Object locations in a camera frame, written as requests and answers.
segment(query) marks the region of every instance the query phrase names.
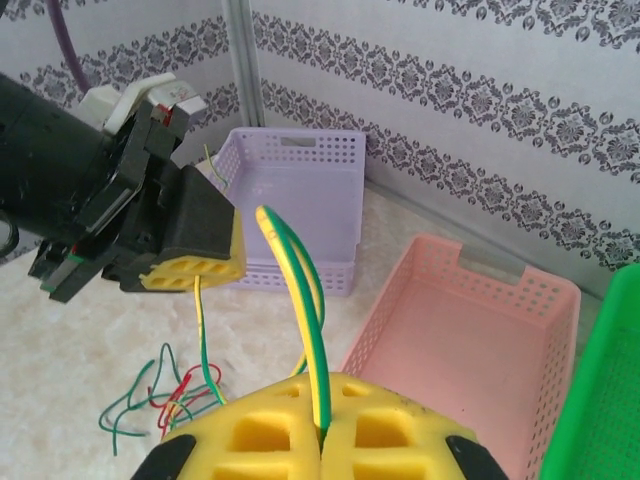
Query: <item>beige floor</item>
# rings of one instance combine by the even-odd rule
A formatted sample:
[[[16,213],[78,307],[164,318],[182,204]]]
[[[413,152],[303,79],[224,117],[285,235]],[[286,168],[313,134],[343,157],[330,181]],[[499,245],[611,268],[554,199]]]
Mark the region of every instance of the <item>beige floor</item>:
[[[329,298],[325,338],[336,369],[394,263],[412,235],[453,237],[452,228],[426,220],[367,191],[356,288]],[[465,243],[482,246],[473,238]],[[190,294],[122,294],[95,279],[67,305],[47,299],[27,277],[34,254],[0,270],[3,369],[0,395],[0,478],[130,478],[158,441],[157,412],[126,417],[122,426],[146,429],[146,438],[121,439],[98,429],[102,409],[129,387],[142,365],[168,341],[181,368],[198,361]],[[203,293],[212,361],[223,389],[235,398],[282,379],[300,351],[285,294],[213,289]],[[599,302],[583,296],[578,352]]]

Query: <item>purple basket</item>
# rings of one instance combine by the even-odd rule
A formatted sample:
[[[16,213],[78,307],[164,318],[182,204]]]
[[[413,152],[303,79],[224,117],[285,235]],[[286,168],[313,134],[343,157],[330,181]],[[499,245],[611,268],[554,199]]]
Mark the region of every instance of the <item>purple basket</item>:
[[[307,247],[328,295],[351,293],[360,243],[365,140],[348,130],[237,128],[216,160],[229,187],[227,198],[242,212],[247,275],[233,284],[254,290],[286,290],[280,269],[255,221],[268,205]],[[221,191],[213,174],[209,180]]]

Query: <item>patterned wallpaper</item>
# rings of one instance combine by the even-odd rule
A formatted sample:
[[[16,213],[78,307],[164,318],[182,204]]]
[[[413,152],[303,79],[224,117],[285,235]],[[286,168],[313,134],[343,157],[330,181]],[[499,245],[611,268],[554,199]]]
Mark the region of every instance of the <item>patterned wallpaper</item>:
[[[640,3],[355,0],[336,19],[331,12],[338,3],[329,0],[324,9],[307,13],[305,7],[313,4],[309,0],[287,9],[264,0],[254,2],[264,105],[276,114],[267,116],[270,125],[366,132],[368,165],[384,166],[369,170],[376,172],[376,183],[381,181],[420,205],[426,198],[433,202],[435,191],[440,192],[437,198],[446,194],[464,202],[465,207],[447,202],[444,211],[452,217],[461,212],[472,231],[488,231],[490,236],[488,225],[510,225],[496,229],[500,233],[495,235],[502,236],[490,239],[499,245],[518,243],[520,251],[531,252],[542,268],[597,294],[604,293],[610,272],[640,263],[640,215],[629,203],[640,204],[637,91],[625,92],[626,103],[605,103],[608,108],[603,109],[602,98],[611,92],[590,90],[586,71],[583,77],[563,78],[558,65],[561,73],[535,72],[523,83],[510,73],[520,62],[527,63],[528,72],[534,70],[530,62],[535,57],[508,56],[518,52],[513,44],[523,45],[524,53],[535,52],[529,50],[531,43],[540,42],[542,49],[554,42],[556,51],[547,62],[580,57],[588,64],[596,49],[594,58],[607,55],[612,63],[624,66],[620,71],[640,79]],[[362,8],[366,14],[359,15]],[[445,27],[438,30],[447,31],[452,43],[458,42],[455,49],[447,46],[446,37],[430,36],[443,22],[448,22],[447,28],[469,27],[465,35]],[[416,30],[420,23],[422,28]],[[409,24],[411,28],[397,29]],[[501,42],[512,44],[504,52],[492,50]],[[504,56],[499,73],[493,73],[499,62],[485,61],[490,56]],[[389,106],[393,113],[383,110]],[[450,120],[440,124],[438,116]],[[466,125],[461,132],[476,129],[473,138],[462,133],[456,137],[453,122]],[[425,125],[429,134],[407,133],[409,123]],[[429,141],[434,138],[439,139],[438,146]],[[456,153],[456,142],[480,142],[473,152],[476,157]],[[496,149],[506,145],[512,149],[510,155],[519,152],[515,163],[509,163],[508,174],[483,158],[487,145]],[[546,166],[552,159],[553,167]],[[522,173],[518,162],[527,164]],[[540,163],[537,171],[532,162]],[[588,180],[582,191],[572,181],[572,171],[578,173],[576,179]],[[386,178],[391,173],[392,180]],[[557,189],[555,180],[560,176],[571,186],[567,192]],[[551,177],[554,182],[545,180]],[[416,184],[422,190],[414,188]],[[608,192],[599,187],[614,184],[617,188]],[[591,206],[595,191],[610,206],[604,213],[601,205]],[[504,232],[515,232],[514,227],[520,233],[507,233],[512,238],[505,238]]]
[[[405,171],[558,247],[577,249],[583,259],[594,257],[611,271],[640,262],[640,229],[616,231],[609,221],[593,218],[580,209],[569,210],[562,201],[525,189],[498,172],[474,168],[468,161],[440,153],[386,125],[369,122],[282,85],[263,80],[262,93],[268,110],[305,127],[365,132],[369,158]]]
[[[259,49],[334,73],[425,108],[453,115],[517,141],[528,141],[579,165],[594,162],[611,175],[630,172],[640,184],[640,123],[593,117],[591,107],[500,84],[485,72],[438,67],[419,55],[254,12]]]
[[[473,16],[545,35],[572,35],[577,42],[597,41],[602,47],[635,46],[640,53],[640,3],[636,0],[387,0],[432,8],[436,12]]]
[[[83,14],[86,11],[85,15],[91,15],[94,9],[99,8],[97,4],[112,1],[61,0],[60,3],[67,12],[82,8]],[[118,36],[114,35],[109,44],[76,45],[79,55],[80,52],[91,52],[80,55],[80,59],[92,85],[111,84],[122,90],[137,79],[172,71],[200,92],[208,108],[204,117],[191,127],[184,143],[176,151],[175,158],[179,164],[197,162],[202,156],[204,141],[215,151],[221,146],[228,131],[242,123],[240,100],[229,55],[227,26],[221,15],[221,5],[212,5],[211,13],[208,18],[183,24],[180,22],[184,19],[178,18],[175,28],[128,42],[120,42]],[[48,22],[43,0],[10,0],[0,25],[6,22],[19,24],[20,28],[33,29],[34,41],[40,39],[55,42],[51,32],[43,31],[42,21]],[[12,48],[11,38],[2,38],[2,33],[0,28],[3,46]],[[82,98],[81,93],[64,61],[51,60],[54,61],[33,64],[28,70],[18,71],[7,69],[7,64],[3,63],[2,69],[43,98],[65,109],[73,109]],[[37,237],[21,232],[20,245],[7,258],[0,259],[0,265],[30,251],[38,244]]]

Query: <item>green basket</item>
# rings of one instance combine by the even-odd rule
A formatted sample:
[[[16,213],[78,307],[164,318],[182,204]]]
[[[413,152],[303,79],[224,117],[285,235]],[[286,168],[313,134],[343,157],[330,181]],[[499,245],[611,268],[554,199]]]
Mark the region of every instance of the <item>green basket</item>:
[[[640,479],[640,265],[618,271],[545,455],[540,480]]]

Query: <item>floral border pattern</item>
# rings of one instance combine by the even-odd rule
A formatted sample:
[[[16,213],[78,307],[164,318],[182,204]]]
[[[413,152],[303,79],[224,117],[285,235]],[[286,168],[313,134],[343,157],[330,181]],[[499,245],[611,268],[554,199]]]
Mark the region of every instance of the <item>floral border pattern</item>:
[[[258,49],[360,82],[435,111],[463,117],[478,127],[507,135],[533,147],[546,148],[579,165],[595,160],[610,175],[631,172],[640,185],[640,122],[627,119],[612,124],[613,114],[592,117],[589,106],[575,102],[561,108],[561,100],[546,101],[540,92],[511,83],[499,86],[495,78],[459,73],[455,67],[437,67],[380,45],[315,29],[297,22],[254,12]]]
[[[499,215],[567,251],[576,250],[584,259],[595,257],[601,267],[615,271],[640,263],[640,232],[612,230],[607,220],[597,221],[580,209],[569,210],[543,193],[482,168],[474,169],[469,162],[282,85],[263,79],[262,95],[265,108],[305,127],[365,132],[368,158]]]
[[[222,16],[199,24],[164,31],[158,35],[114,45],[95,55],[80,57],[91,85],[113,85],[123,90],[131,82],[159,75],[214,58],[229,51],[227,27]],[[66,63],[38,67],[20,74],[21,82],[38,95],[62,108],[70,108],[82,98]]]
[[[189,128],[191,133],[240,111],[240,97],[236,84],[233,82],[219,87],[213,92],[205,93],[202,98],[207,103],[207,110],[204,116]]]
[[[64,10],[69,10],[71,6],[84,7],[87,2],[89,3],[101,3],[107,0],[59,0],[60,6]],[[44,0],[9,0],[7,8],[3,16],[6,16],[10,21],[17,22],[19,20],[26,20],[27,15],[34,13],[35,15],[44,15],[47,13],[47,5]]]
[[[621,48],[640,40],[640,3],[636,0],[387,0],[437,12],[493,20],[498,25],[520,23],[524,30],[542,29],[545,35],[573,34],[577,42],[598,37],[601,47]],[[640,54],[640,42],[636,44]]]

